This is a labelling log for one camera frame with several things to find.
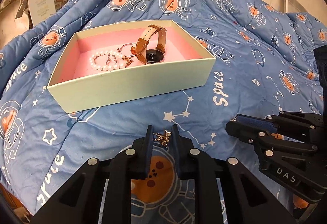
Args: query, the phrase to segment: screw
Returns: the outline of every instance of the screw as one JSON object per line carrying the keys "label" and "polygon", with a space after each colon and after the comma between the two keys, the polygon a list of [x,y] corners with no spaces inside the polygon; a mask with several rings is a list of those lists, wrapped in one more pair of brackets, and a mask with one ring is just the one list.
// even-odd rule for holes
{"label": "screw", "polygon": [[267,150],[267,151],[266,151],[266,155],[267,155],[268,157],[271,157],[273,154],[274,154],[274,152],[272,152],[271,150]]}
{"label": "screw", "polygon": [[97,164],[98,163],[98,160],[96,159],[96,158],[90,158],[88,161],[87,161],[87,163],[89,164],[89,165],[95,165],[95,164]]}
{"label": "screw", "polygon": [[136,151],[135,151],[133,148],[127,149],[127,150],[125,151],[126,155],[128,155],[128,156],[134,155],[135,152],[136,152]]}
{"label": "screw", "polygon": [[238,160],[236,158],[231,157],[228,159],[228,163],[236,165],[238,163]]}
{"label": "screw", "polygon": [[190,150],[190,153],[192,154],[192,155],[198,155],[198,154],[200,154],[200,150],[198,150],[197,148],[192,148],[191,150]]}

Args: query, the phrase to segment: pink box lining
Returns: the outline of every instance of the pink box lining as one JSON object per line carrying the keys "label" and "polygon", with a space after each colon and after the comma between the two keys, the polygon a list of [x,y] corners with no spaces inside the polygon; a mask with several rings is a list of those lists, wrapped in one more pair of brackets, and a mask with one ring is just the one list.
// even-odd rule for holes
{"label": "pink box lining", "polygon": [[[166,53],[163,62],[202,58],[173,28],[167,27],[166,30]],[[144,28],[130,29],[78,39],[70,49],[68,58],[62,67],[59,83],[87,75],[103,73],[104,71],[97,71],[91,68],[89,58],[92,54],[102,50],[117,51],[117,47],[120,48],[124,44],[136,42],[143,31]],[[155,34],[150,40],[148,49],[155,49],[157,42],[158,34]],[[122,49],[122,54],[131,55],[130,46],[125,46]],[[107,58],[106,55],[102,55],[96,59],[96,63],[104,65]],[[132,59],[133,62],[128,68],[143,65],[136,57]]]}

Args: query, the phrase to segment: open cardboard box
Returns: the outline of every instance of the open cardboard box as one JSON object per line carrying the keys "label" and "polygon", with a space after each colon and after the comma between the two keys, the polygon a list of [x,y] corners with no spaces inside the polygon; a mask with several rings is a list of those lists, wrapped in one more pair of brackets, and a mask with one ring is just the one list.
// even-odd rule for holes
{"label": "open cardboard box", "polygon": [[[97,71],[89,58],[95,52],[116,50],[136,42],[150,24],[164,27],[166,53],[163,62],[131,65],[113,71]],[[155,34],[148,49],[155,49]],[[122,49],[130,55],[130,45]],[[107,57],[97,58],[104,65]],[[47,89],[66,113],[203,86],[215,63],[202,45],[172,20],[122,22],[75,33],[61,54]]]}

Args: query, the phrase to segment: watch face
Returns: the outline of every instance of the watch face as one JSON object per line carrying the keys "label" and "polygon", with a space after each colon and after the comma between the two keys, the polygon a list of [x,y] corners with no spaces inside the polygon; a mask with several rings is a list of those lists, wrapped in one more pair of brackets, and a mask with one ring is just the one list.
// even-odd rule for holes
{"label": "watch face", "polygon": [[159,50],[147,50],[147,63],[159,63],[164,59],[164,54]]}

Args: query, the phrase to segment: blue blanket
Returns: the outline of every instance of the blue blanket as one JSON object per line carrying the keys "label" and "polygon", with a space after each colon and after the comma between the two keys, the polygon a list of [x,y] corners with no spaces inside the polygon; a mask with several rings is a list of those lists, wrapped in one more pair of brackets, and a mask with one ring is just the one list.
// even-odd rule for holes
{"label": "blue blanket", "polygon": [[[145,19],[176,21],[216,56],[206,85],[66,114],[46,86],[71,36]],[[239,158],[292,207],[290,194],[258,172],[253,147],[224,128],[238,113],[322,113],[313,49],[326,44],[326,31],[308,13],[284,14],[261,0],[69,0],[0,50],[0,183],[34,214],[90,157],[113,158],[148,124],[162,132],[176,123],[212,157]],[[151,180],[132,182],[133,223],[194,221],[194,183],[172,168],[170,152],[154,147]]]}

